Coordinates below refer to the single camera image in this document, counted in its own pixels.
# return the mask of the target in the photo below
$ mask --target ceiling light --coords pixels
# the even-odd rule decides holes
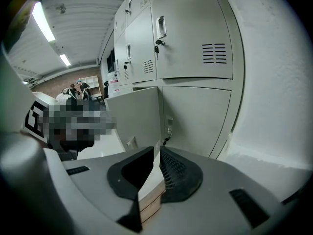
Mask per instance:
[[[66,66],[70,66],[70,63],[64,54],[60,55],[60,58],[62,59],[62,61],[65,63]]]
[[[48,25],[48,22],[45,18],[43,7],[41,5],[41,2],[37,2],[34,6],[33,12],[32,12],[34,19],[36,23],[39,26],[39,29],[44,34],[45,38],[47,38],[48,42],[51,42],[55,40],[52,31]]]

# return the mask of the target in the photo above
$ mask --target key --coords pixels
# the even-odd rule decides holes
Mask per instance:
[[[158,53],[159,53],[158,46],[155,46],[155,53],[156,53],[156,59],[158,60]]]

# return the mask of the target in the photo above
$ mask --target black slot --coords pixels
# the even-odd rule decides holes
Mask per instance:
[[[70,176],[70,175],[74,175],[74,174],[77,174],[77,173],[80,173],[80,172],[84,172],[84,171],[87,171],[87,170],[89,170],[88,167],[81,166],[81,167],[76,167],[76,168],[73,168],[73,169],[68,169],[67,173]]]
[[[246,193],[245,190],[235,189],[230,191],[229,194],[234,199],[234,201],[253,228],[268,220],[269,216]]]

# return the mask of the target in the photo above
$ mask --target brick wall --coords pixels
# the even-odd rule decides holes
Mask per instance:
[[[101,71],[100,68],[89,68],[84,70],[78,70],[74,72],[70,72],[58,77],[55,77],[53,79],[50,79],[46,82],[43,82],[31,90],[33,92],[42,92],[44,94],[47,94],[51,97],[56,98],[58,94],[61,93],[61,90],[64,88],[69,88],[71,84],[75,85],[75,88],[80,91],[79,86],[76,84],[76,80],[79,78],[84,78],[88,76],[98,76],[99,86],[101,94],[104,95],[104,86],[101,78]],[[91,94],[97,94],[99,93],[99,88],[92,88],[90,89]]]

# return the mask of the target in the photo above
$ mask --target vent grille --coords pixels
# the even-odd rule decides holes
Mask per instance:
[[[204,64],[227,64],[225,44],[202,45]]]
[[[129,76],[128,76],[128,71],[125,71],[125,72],[124,72],[124,77],[125,77],[125,80],[127,80],[127,79],[129,78]]]
[[[87,171],[89,170],[89,168],[87,166],[81,166],[81,167],[76,167],[76,168],[73,168],[73,169],[68,169],[67,170],[67,173],[68,175],[74,175],[74,174],[77,174],[77,173],[80,173],[80,172],[84,172],[84,171]]]
[[[143,72],[146,73],[151,73],[153,72],[153,62],[152,60],[146,61],[143,63]]]
[[[142,8],[147,2],[148,0],[142,0],[140,3],[140,8]]]
[[[229,194],[253,228],[268,220],[269,216],[246,193],[244,189],[235,189],[230,191]]]

